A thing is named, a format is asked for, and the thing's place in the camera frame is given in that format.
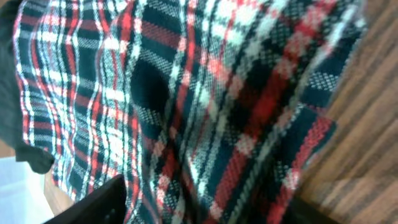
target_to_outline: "red plaid pattern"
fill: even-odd
[[[359,4],[25,0],[24,139],[55,156],[73,200],[124,174],[126,223],[279,223],[334,130],[316,111],[361,34]]]

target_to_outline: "black object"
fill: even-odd
[[[12,31],[21,0],[0,8],[0,139],[16,151],[16,161],[27,161],[34,172],[48,172],[54,158],[22,140],[22,111],[16,79]]]
[[[119,174],[45,224],[122,224],[126,215],[126,186]]]
[[[338,224],[326,215],[320,213],[307,202],[295,196],[287,208],[283,224]]]

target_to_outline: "wooden surface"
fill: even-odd
[[[327,114],[338,129],[299,195],[340,223],[398,223],[398,0],[369,0],[369,30]]]
[[[15,151],[0,140],[0,158],[15,156]]]
[[[53,184],[51,173],[52,170],[46,173],[44,178],[44,196],[49,203],[52,213],[56,216],[71,207],[73,201],[66,193]]]

